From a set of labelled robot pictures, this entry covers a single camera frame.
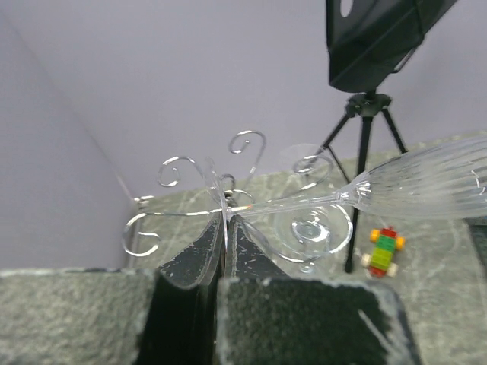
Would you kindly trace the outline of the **chrome wine glass rack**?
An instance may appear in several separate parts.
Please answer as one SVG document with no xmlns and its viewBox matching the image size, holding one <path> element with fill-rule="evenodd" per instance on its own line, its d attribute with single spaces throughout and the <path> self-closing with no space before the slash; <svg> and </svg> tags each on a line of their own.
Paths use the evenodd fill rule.
<svg viewBox="0 0 487 365">
<path fill-rule="evenodd" d="M 165 160 L 158 171 L 158 179 L 157 184 L 164 188 L 172 188 L 180 183 L 180 174 L 179 170 L 176 167 L 176 163 L 179 161 L 186 161 L 193 165 L 193 167 L 197 170 L 198 174 L 208 180 L 208 191 L 212 196 L 212 199 L 215 203 L 219 204 L 222 208 L 226 208 L 227 210 L 231 210 L 233 208 L 240 207 L 239 199 L 242 196 L 246 196 L 249 202 L 254 203 L 255 199 L 253 196 L 246 190 L 247 185 L 253 178 L 256 168 L 259 166 L 259 162 L 264 154 L 267 145 L 266 136 L 259 131 L 255 130 L 246 130 L 237 133 L 229 142 L 228 150 L 230 153 L 239 155 L 244 152 L 244 150 L 250 144 L 250 141 L 247 139 L 250 135 L 256 135 L 260 138 L 260 147 L 259 152 L 256 156 L 256 159 L 250 168 L 250 172 L 247 175 L 247 178 L 244 180 L 242 187 L 239 189 L 237 187 L 236 179 L 233 175 L 226 173 L 223 175 L 218 176 L 215 172 L 215 168 L 209 164 L 208 171 L 205 172 L 197 162 L 194 161 L 191 157 L 188 156 L 175 156 Z M 337 203 L 316 203 L 313 207 L 316 206 L 325 206 L 325 205 L 339 205 Z M 277 213 L 282 212 L 289 212 L 289 211 L 277 211 L 272 212 L 271 215 L 274 216 Z M 244 221 L 244 226 L 247 231 L 253 235 L 262 245 L 265 246 L 267 250 L 269 250 L 272 254 L 275 255 L 275 252 L 272 250 L 270 243 L 267 239 L 263 236 L 262 232 L 260 232 L 255 225 L 251 224 L 248 220 Z M 354 235 L 354 224 L 353 224 L 353 233 L 352 237 L 349 241 L 351 242 Z"/>
</svg>

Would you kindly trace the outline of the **clear wine glass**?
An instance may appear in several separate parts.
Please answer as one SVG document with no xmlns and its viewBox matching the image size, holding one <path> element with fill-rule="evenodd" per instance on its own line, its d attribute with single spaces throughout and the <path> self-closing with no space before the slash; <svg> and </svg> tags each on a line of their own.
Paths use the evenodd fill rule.
<svg viewBox="0 0 487 365">
<path fill-rule="evenodd" d="M 339 205 L 316 206 L 275 214 L 273 233 L 275 254 L 310 274 L 315 262 L 347 247 L 353 223 Z"/>
</svg>

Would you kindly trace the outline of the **colourful lego toy car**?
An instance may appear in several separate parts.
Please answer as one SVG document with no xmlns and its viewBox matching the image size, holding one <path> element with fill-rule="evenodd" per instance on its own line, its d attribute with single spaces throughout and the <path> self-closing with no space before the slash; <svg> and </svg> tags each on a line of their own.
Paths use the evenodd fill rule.
<svg viewBox="0 0 487 365">
<path fill-rule="evenodd" d="M 397 251 L 403 250 L 406 239 L 400 236 L 392 227 L 373 229 L 370 241 L 374 244 L 370 254 L 361 256 L 361 265 L 374 278 L 394 278 L 399 266 L 393 261 Z"/>
</svg>

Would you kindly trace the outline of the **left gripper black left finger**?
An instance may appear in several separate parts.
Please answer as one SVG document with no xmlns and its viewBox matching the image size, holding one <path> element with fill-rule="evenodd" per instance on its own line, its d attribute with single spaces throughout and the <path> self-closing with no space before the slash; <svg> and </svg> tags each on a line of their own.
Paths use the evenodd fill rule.
<svg viewBox="0 0 487 365">
<path fill-rule="evenodd" d="M 160 268 L 1 273 L 3 364 L 210 364 L 224 219 Z"/>
</svg>

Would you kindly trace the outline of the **clear flute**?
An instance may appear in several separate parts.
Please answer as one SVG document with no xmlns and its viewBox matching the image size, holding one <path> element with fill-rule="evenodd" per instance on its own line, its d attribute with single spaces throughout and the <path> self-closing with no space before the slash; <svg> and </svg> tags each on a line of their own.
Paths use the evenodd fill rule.
<svg viewBox="0 0 487 365">
<path fill-rule="evenodd" d="M 301 195 L 230 208 L 211 158 L 203 173 L 224 217 L 348 205 L 406 220 L 461 220 L 486 215 L 486 136 L 406 152 L 358 174 L 328 196 Z"/>
</svg>

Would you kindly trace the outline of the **black perforated music stand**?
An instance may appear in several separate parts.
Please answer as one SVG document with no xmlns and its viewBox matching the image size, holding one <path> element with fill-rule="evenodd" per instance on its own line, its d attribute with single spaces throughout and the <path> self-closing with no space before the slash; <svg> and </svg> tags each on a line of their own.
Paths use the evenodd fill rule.
<svg viewBox="0 0 487 365">
<path fill-rule="evenodd" d="M 365 170 L 374 118 L 382 115 L 401 153 L 407 148 L 390 113 L 392 99 L 377 89 L 399 73 L 423 44 L 426 34 L 454 6 L 452 1 L 353 1 L 343 14 L 339 1 L 325 3 L 329 85 L 349 93 L 343 117 L 319 146 L 331 144 L 347 121 L 361 119 L 356 171 Z"/>
</svg>

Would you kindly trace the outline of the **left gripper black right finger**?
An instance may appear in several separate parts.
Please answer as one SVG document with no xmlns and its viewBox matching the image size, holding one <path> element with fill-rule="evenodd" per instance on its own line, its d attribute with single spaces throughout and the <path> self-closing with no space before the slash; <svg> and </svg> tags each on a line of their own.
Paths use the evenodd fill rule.
<svg viewBox="0 0 487 365">
<path fill-rule="evenodd" d="M 242 275 L 218 282 L 220 364 L 420 364 L 399 295 L 377 281 Z"/>
</svg>

